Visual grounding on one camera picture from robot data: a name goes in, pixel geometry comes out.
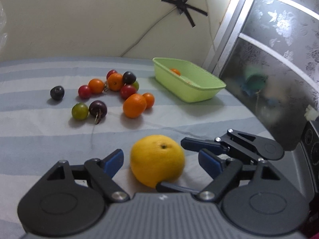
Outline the dark plum upper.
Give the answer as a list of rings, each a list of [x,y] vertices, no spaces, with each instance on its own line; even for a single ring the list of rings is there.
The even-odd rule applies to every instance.
[[[125,85],[131,85],[136,81],[136,76],[132,72],[127,71],[123,74],[122,80]]]

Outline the striped blue white bedsheet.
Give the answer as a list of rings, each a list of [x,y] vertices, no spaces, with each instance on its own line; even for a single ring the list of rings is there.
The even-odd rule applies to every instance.
[[[155,105],[131,119],[123,113],[116,92],[94,96],[108,113],[95,125],[71,115],[80,102],[78,88],[109,70],[130,71],[140,91],[155,96]],[[65,94],[55,101],[53,87]],[[181,146],[183,138],[214,141],[228,129],[261,136],[264,127],[256,117],[224,89],[213,98],[185,103],[155,79],[152,61],[121,58],[28,59],[1,63],[1,238],[302,238],[302,226],[282,236],[258,236],[226,219],[220,207],[200,201],[191,193],[159,193],[141,184],[130,169],[130,151],[145,136],[164,135]],[[111,204],[91,228],[67,237],[42,237],[27,233],[18,218],[22,197],[59,160],[82,165],[104,159],[121,149],[124,163],[112,178],[130,199]],[[213,178],[198,162],[198,153],[184,149],[185,166],[174,182],[198,190]],[[269,161],[304,196],[313,199],[313,179],[304,142],[277,161]]]

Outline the orange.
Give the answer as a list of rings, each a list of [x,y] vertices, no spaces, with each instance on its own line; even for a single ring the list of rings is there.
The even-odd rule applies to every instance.
[[[181,73],[178,69],[170,69],[171,72],[175,73],[176,75],[180,76]]]

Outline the large yellow citrus fruit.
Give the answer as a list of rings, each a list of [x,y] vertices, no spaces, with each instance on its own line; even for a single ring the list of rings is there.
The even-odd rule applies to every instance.
[[[168,136],[145,136],[136,141],[130,151],[130,169],[134,177],[150,188],[163,181],[176,181],[184,166],[183,148]]]

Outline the dark plum far left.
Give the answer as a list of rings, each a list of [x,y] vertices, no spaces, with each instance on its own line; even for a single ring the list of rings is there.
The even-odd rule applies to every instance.
[[[64,94],[65,94],[65,91],[62,86],[56,86],[50,90],[50,96],[55,101],[62,100],[64,97]]]

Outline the black tape cross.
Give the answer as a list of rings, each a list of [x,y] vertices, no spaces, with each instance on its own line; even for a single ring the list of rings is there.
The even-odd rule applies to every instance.
[[[202,14],[204,16],[208,16],[208,13],[204,10],[201,10],[197,7],[193,7],[192,5],[188,4],[188,0],[161,0],[162,2],[172,4],[176,7],[176,9],[179,11],[180,14],[185,14],[187,17],[189,23],[192,27],[195,27],[196,24],[194,20],[192,19],[192,16],[189,13],[189,9],[198,12],[199,14]]]

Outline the red tomato back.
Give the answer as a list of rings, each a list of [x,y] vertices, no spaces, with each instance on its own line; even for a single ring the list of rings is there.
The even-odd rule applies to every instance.
[[[106,75],[106,79],[108,79],[112,74],[115,74],[115,73],[117,73],[116,70],[110,70]]]

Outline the red cherry tomato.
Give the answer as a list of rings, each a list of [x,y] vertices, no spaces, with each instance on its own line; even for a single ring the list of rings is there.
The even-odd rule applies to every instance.
[[[81,99],[89,99],[91,97],[91,90],[88,85],[82,85],[78,88],[78,96]]]

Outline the green plastic basket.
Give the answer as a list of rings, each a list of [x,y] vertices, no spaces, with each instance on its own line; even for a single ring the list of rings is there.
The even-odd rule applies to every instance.
[[[164,88],[186,103],[213,98],[226,84],[198,65],[176,58],[153,58],[155,79]],[[180,76],[170,69],[178,69]]]

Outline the green tomato front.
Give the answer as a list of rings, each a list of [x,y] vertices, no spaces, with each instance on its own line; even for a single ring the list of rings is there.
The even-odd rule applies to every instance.
[[[85,103],[77,103],[71,110],[71,115],[75,120],[85,120],[89,115],[89,109]]]

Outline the clear plastic bag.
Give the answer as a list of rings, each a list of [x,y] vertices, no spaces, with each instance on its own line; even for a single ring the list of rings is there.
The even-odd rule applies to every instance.
[[[7,23],[7,15],[3,9],[2,4],[0,4],[0,50],[2,51],[7,42],[8,34],[4,32],[4,28]]]

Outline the frosted glass sliding door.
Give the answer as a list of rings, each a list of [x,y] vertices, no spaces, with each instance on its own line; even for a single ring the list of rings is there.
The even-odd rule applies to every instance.
[[[283,148],[318,116],[318,0],[205,0],[212,45],[203,63]]]

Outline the large orange tangerine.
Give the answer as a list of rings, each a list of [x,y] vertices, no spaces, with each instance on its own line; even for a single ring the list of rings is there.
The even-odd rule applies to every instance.
[[[123,103],[123,113],[128,118],[137,118],[139,117],[147,108],[147,101],[144,96],[140,94],[131,95]]]

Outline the small orange tomato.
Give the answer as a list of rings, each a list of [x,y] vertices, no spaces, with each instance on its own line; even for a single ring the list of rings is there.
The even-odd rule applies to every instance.
[[[155,97],[152,93],[144,93],[143,94],[146,102],[147,102],[147,107],[146,109],[151,109],[155,103]]]

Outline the green tomato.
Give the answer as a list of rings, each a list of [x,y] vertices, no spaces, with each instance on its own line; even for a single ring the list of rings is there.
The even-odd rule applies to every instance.
[[[71,110],[71,115],[75,120],[85,120],[89,115],[89,109],[85,103],[77,103]]]
[[[136,89],[136,91],[138,91],[139,88],[140,88],[140,85],[139,85],[138,81],[135,81],[135,82],[132,84],[132,86]]]

